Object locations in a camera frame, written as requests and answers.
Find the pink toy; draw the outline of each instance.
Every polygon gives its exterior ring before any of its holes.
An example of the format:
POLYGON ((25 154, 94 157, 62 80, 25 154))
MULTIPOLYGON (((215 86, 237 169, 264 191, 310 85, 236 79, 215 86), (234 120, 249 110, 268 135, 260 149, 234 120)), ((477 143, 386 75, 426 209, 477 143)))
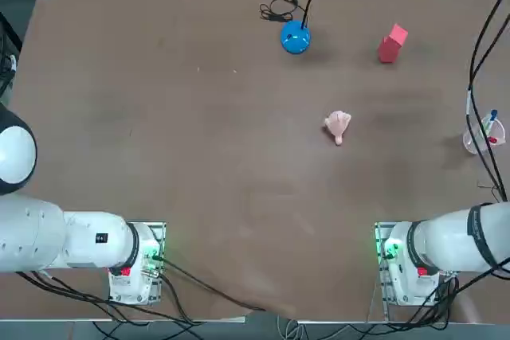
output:
POLYGON ((393 63, 397 60, 398 51, 404 45, 407 38, 407 31, 400 25, 395 24, 389 36, 386 36, 379 45, 379 61, 382 63, 393 63))
POLYGON ((324 125, 335 136, 335 143, 337 145, 342 144, 342 135, 350 121, 351 115, 342 111, 334 111, 324 120, 324 125))

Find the floor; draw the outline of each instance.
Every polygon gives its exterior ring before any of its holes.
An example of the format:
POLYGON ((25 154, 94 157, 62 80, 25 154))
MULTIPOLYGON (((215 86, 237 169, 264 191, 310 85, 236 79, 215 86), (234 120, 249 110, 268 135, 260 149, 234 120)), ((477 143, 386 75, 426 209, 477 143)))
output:
MULTIPOLYGON (((29 24, 35 0, 0 0, 0 8, 11 24, 20 35, 24 37, 26 28, 29 24)), ((103 323, 101 325, 106 331, 110 331, 115 325, 103 323)), ((338 330, 341 326, 337 325, 309 325, 308 333, 310 339, 318 339, 338 330)), ((100 339, 103 338, 90 322, 0 322, 0 331, 5 340, 15 338, 34 338, 39 339, 100 339)), ((201 336, 209 340, 217 339, 278 339, 279 335, 276 329, 275 316, 270 314, 255 314, 247 318, 246 324, 221 324, 209 323, 196 330, 201 336)), ((147 329, 132 328, 122 326, 115 335, 121 340, 130 339, 161 339, 175 333, 174 324, 170 322, 157 322, 151 324, 147 329)), ((452 325, 443 332, 436 332, 431 329, 413 330, 405 334, 392 334, 384 338, 399 339, 422 339, 434 338, 442 339, 467 339, 481 338, 499 339, 510 335, 510 326, 466 326, 452 325)), ((193 338, 190 335, 182 335, 180 338, 193 338)), ((359 335, 350 329, 346 329, 337 338, 357 339, 359 335)))

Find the cable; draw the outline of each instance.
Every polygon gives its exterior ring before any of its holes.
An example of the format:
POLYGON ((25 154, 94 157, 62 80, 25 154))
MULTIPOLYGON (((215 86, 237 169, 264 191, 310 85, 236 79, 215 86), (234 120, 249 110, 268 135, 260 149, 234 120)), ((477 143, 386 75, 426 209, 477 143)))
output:
POLYGON ((40 283, 40 282, 37 282, 36 280, 30 278, 27 276, 27 274, 25 274, 24 272, 16 272, 19 276, 21 276, 23 279, 25 279, 27 282, 31 283, 32 285, 44 290, 44 291, 47 291, 47 292, 51 292, 55 295, 60 295, 60 296, 64 296, 64 297, 67 297, 67 298, 70 298, 70 299, 74 299, 74 300, 78 300, 78 301, 84 301, 84 302, 94 302, 94 303, 102 303, 102 304, 105 304, 111 308, 113 308, 113 306, 120 306, 120 307, 128 307, 128 308, 131 308, 132 310, 135 310, 135 311, 140 311, 140 312, 143 312, 143 313, 146 313, 146 314, 150 314, 150 315, 154 315, 154 316, 159 316, 159 317, 162 317, 162 318, 165 318, 165 319, 170 319, 170 320, 173 320, 175 322, 176 325, 180 326, 181 328, 183 329, 186 329, 188 332, 190 332, 190 334, 192 334, 193 336, 195 336, 198 340, 204 340, 202 336, 199 336, 198 334, 196 334, 195 332, 193 332, 191 329, 190 329, 190 326, 186 327, 185 324, 186 322, 180 320, 180 319, 177 319, 173 316, 170 316, 170 315, 166 315, 166 314, 162 314, 160 312, 157 312, 157 311, 152 311, 152 310, 148 310, 148 309, 145 309, 145 308, 142 308, 142 307, 138 307, 138 306, 133 306, 133 305, 130 305, 130 304, 126 304, 126 303, 121 303, 121 302, 116 302, 116 301, 110 301, 110 300, 104 300, 104 299, 101 299, 101 298, 98 298, 97 296, 94 296, 94 295, 91 295, 91 294, 85 294, 85 293, 82 293, 82 292, 79 292, 79 294, 76 294, 74 292, 71 292, 71 291, 62 291, 62 288, 59 288, 57 286, 54 286, 52 284, 49 284, 49 286, 45 285, 44 283, 40 283))
POLYGON ((473 83, 474 83, 474 80, 475 80, 475 78, 477 76, 477 73, 480 71, 481 66, 483 65, 483 63, 487 59, 488 55, 491 53, 492 49, 494 48, 494 46, 496 45, 497 41, 499 40, 501 34, 504 32, 504 29, 506 28, 506 25, 510 21, 510 14, 509 14, 507 16, 507 18, 505 19, 504 24, 502 25, 502 27, 498 31, 496 37, 492 41, 491 45, 487 48, 487 50, 485 51, 484 55, 482 56, 482 58, 480 59, 480 61, 478 62, 477 66, 475 68, 475 60, 476 60, 476 56, 477 56, 477 53, 478 53, 478 49, 480 48, 481 40, 482 40, 483 36, 485 35, 485 32, 487 31, 488 25, 490 24, 492 18, 494 17, 494 14, 496 13, 496 11, 499 8, 499 6, 500 6, 502 1, 503 0, 496 0, 496 3, 494 4, 494 7, 492 8, 491 12, 489 13, 489 15, 488 15, 487 19, 485 20, 485 23, 484 23, 484 25, 482 27, 481 32, 478 35, 477 42, 476 42, 475 48, 473 50, 473 55, 471 56, 471 62, 470 62, 470 65, 469 65, 469 85, 468 85, 468 89, 467 89, 468 90, 468 99, 466 101, 466 123, 468 125, 468 130, 469 130, 469 134, 471 136, 471 140, 473 141, 473 144, 474 144, 474 146, 475 146, 475 148, 477 150, 478 157, 482 161, 482 164, 484 165, 484 168, 487 171, 488 176, 491 178, 492 184, 496 187, 499 195, 501 196, 501 199, 503 201, 507 201, 508 199, 507 199, 506 190, 504 188, 503 180, 501 179, 500 171, 499 171, 499 168, 497 166, 496 159, 494 158, 494 153, 492 152, 491 144, 488 141, 487 134, 485 132, 485 129, 483 128, 483 123, 482 123, 480 114, 478 113, 478 109, 477 109, 477 105, 476 105, 476 101, 475 101, 475 97, 474 97, 474 91, 473 91, 473 83), (488 164, 485 161, 485 158, 484 158, 483 154, 481 153, 481 149, 480 149, 480 147, 478 145, 477 138, 473 134, 473 129, 471 127, 471 122, 470 122, 470 118, 469 118, 469 112, 470 112, 470 107, 469 106, 470 106, 470 104, 473 106, 473 112, 475 114, 475 117, 477 118, 477 122, 478 122, 478 125, 479 125, 479 128, 480 128, 482 137, 484 139, 484 143, 485 143, 485 145, 487 147, 487 151, 488 151, 489 156, 491 158, 492 168, 494 169, 494 172, 496 173, 497 181, 496 181, 496 178, 494 177, 494 175, 492 174, 492 171, 489 169, 488 164))
POLYGON ((362 334, 362 335, 361 335, 361 338, 359 338, 359 340, 363 340, 363 339, 365 338, 365 336, 367 336, 367 335, 370 333, 370 331, 371 331, 371 330, 373 330, 373 329, 375 328, 375 326, 376 326, 376 325, 375 325, 375 324, 373 324, 373 325, 370 327, 370 329, 369 329, 369 330, 368 330, 365 334, 362 334))
POLYGON ((188 315, 187 313, 184 311, 184 308, 182 308, 182 304, 181 302, 179 301, 179 297, 177 296, 177 291, 175 290, 175 287, 174 285, 170 282, 170 280, 163 274, 160 274, 159 275, 159 278, 165 282, 165 284, 170 288, 170 292, 174 298, 174 303, 175 303, 175 306, 177 307, 177 311, 179 312, 179 314, 181 315, 181 318, 187 322, 188 324, 190 324, 191 326, 195 326, 197 323, 194 322, 188 315))
POLYGON ((119 323, 110 333, 107 333, 105 332, 104 330, 102 330, 96 322, 92 322, 93 326, 101 333, 104 335, 104 338, 103 340, 105 340, 106 338, 110 338, 111 340, 120 340, 119 338, 116 338, 115 336, 113 336, 113 332, 115 332, 115 330, 117 328, 119 328, 120 326, 122 326, 123 323, 119 323))
POLYGON ((301 340, 304 335, 304 325, 299 324, 297 320, 290 319, 287 321, 287 325, 285 326, 285 334, 281 333, 281 325, 280 325, 280 316, 277 316, 277 329, 278 334, 280 335, 281 340, 301 340))
POLYGON ((435 330, 444 330, 448 326, 451 306, 453 304, 453 301, 457 297, 457 295, 459 295, 461 292, 463 292, 467 288, 471 287, 475 283, 479 282, 483 278, 491 275, 494 271, 501 269, 505 264, 507 264, 509 262, 510 262, 510 257, 499 262, 495 266, 491 267, 489 270, 482 272, 480 275, 475 276, 469 282, 464 284, 462 287, 459 287, 459 280, 456 276, 454 276, 446 281, 441 282, 425 298, 423 304, 416 310, 414 315, 409 320, 407 320, 403 324, 388 325, 388 327, 390 328, 390 330, 388 330, 388 331, 372 334, 371 331, 372 331, 373 327, 367 331, 360 330, 360 329, 356 328, 355 326, 352 326, 351 324, 349 324, 349 327, 352 328, 353 330, 355 330, 356 332, 359 332, 360 334, 370 334, 372 336, 382 336, 385 334, 392 334, 394 332, 405 332, 405 331, 412 330, 414 328, 423 327, 423 326, 430 326, 430 327, 434 328, 435 330), (446 288, 445 294, 441 293, 441 295, 443 295, 443 296, 440 297, 433 306, 430 306, 426 310, 426 312, 418 319, 417 322, 413 322, 418 317, 419 313, 425 308, 426 303, 428 301, 430 301, 430 299, 432 299, 432 297, 436 293, 440 292, 442 288, 446 288), (438 319, 441 319, 441 317, 443 315, 446 315, 445 325, 442 327, 434 326, 434 324, 438 321, 438 319))
POLYGON ((170 267, 181 272, 188 278, 192 279, 194 282, 200 284, 205 289, 215 293, 216 295, 221 296, 223 299, 229 300, 231 303, 237 304, 239 307, 247 308, 252 311, 265 311, 265 309, 263 309, 263 308, 252 306, 251 304, 241 302, 231 296, 228 296, 226 293, 219 291, 217 288, 212 287, 211 285, 209 285, 206 282, 202 282, 199 278, 196 278, 195 276, 191 275, 188 271, 183 270, 177 264, 174 264, 174 263, 170 262, 169 260, 162 258, 161 256, 153 256, 152 259, 159 260, 160 262, 164 262, 165 264, 168 264, 170 267))
POLYGON ((48 283, 46 282, 45 280, 43 280, 37 272, 32 272, 32 275, 39 281, 39 283, 42 283, 43 285, 45 285, 46 287, 48 288, 54 288, 55 290, 57 291, 62 291, 62 292, 67 292, 67 291, 70 291, 76 295, 79 295, 81 297, 83 297, 84 299, 86 299, 85 301, 91 303, 93 306, 99 308, 100 310, 102 310, 107 316, 109 316, 111 319, 113 319, 114 321, 116 322, 121 322, 121 323, 128 323, 128 324, 131 324, 132 326, 146 326, 147 323, 139 323, 139 322, 133 322, 131 320, 129 320, 123 313, 121 310, 119 310, 117 307, 110 307, 112 308, 124 321, 121 321, 119 320, 115 315, 113 315, 111 312, 108 312, 108 310, 105 310, 102 306, 99 305, 99 303, 94 303, 92 301, 92 298, 94 299, 99 299, 97 298, 96 296, 94 295, 89 295, 89 294, 84 294, 82 292, 79 292, 77 290, 75 290, 74 288, 70 287, 68 284, 64 283, 62 280, 58 279, 57 277, 55 276, 51 276, 50 274, 48 274, 47 272, 44 272, 45 275, 47 277, 49 277, 51 280, 54 280, 56 281, 57 283, 59 283, 61 286, 63 286, 65 289, 63 288, 59 288, 57 286, 54 286, 52 285, 51 283, 48 283))
POLYGON ((323 336, 322 338, 318 338, 316 340, 332 340, 333 338, 335 338, 336 336, 338 336, 339 334, 344 332, 347 328, 349 328, 349 326, 347 326, 347 325, 343 326, 342 328, 340 328, 339 330, 336 330, 332 334, 329 334, 327 336, 323 336))
POLYGON ((11 43, 13 43, 18 53, 20 53, 23 47, 22 39, 20 39, 16 31, 14 31, 13 26, 9 23, 2 11, 0 11, 0 24, 2 24, 2 28, 6 31, 7 37, 10 39, 11 43))
POLYGON ((308 10, 310 9, 310 4, 312 4, 312 0, 308 0, 306 2, 306 7, 304 8, 303 21, 301 22, 301 29, 303 29, 304 25, 308 23, 308 10))
POLYGON ((304 8, 299 5, 297 0, 272 0, 267 4, 260 4, 259 10, 261 12, 261 19, 269 20, 269 21, 278 21, 279 23, 286 23, 287 21, 294 20, 293 13, 300 9, 304 12, 304 8), (273 11, 273 4, 275 2, 284 2, 292 5, 292 9, 290 11, 282 12, 281 14, 273 11))
POLYGON ((303 324, 303 328, 304 328, 304 334, 306 334, 306 339, 310 340, 310 336, 308 335, 308 330, 306 329, 306 326, 304 324, 303 324))
POLYGON ((477 183, 477 187, 480 188, 480 189, 490 189, 491 190, 491 194, 492 196, 494 197, 494 200, 499 203, 500 202, 500 199, 497 197, 497 195, 494 193, 494 191, 496 191, 496 187, 495 186, 485 186, 485 185, 481 185, 479 182, 477 183))
POLYGON ((7 32, 1 22, 0 22, 0 28, 2 28, 2 35, 0 37, 0 39, 2 39, 2 47, 0 47, 0 72, 3 72, 3 67, 6 63, 6 57, 7 57, 7 53, 6 53, 7 32))
POLYGON ((176 338, 177 336, 179 336, 180 334, 183 334, 184 332, 187 332, 188 330, 180 330, 179 332, 177 332, 176 334, 171 334, 170 336, 167 336, 165 338, 162 338, 161 340, 170 340, 171 338, 176 338))

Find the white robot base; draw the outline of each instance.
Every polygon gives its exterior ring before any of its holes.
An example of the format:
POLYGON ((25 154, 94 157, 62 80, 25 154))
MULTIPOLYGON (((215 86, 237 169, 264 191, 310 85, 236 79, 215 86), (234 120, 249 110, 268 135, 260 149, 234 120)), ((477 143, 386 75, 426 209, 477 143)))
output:
POLYGON ((379 277, 382 296, 388 303, 399 306, 433 305, 435 296, 431 296, 439 283, 439 272, 427 275, 426 270, 414 266, 406 245, 407 232, 411 222, 378 222, 375 224, 376 240, 381 246, 379 251, 379 277))
POLYGON ((109 299, 135 305, 147 305, 161 300, 161 262, 154 255, 164 256, 166 224, 164 222, 130 222, 139 236, 139 251, 131 268, 114 275, 108 270, 109 299))

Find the black sticker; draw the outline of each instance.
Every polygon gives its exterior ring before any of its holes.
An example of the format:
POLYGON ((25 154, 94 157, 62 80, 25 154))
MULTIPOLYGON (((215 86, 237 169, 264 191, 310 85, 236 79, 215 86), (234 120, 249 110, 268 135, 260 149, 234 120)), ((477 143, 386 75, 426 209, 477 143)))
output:
POLYGON ((108 234, 107 233, 97 233, 96 234, 96 243, 107 243, 108 242, 108 234))

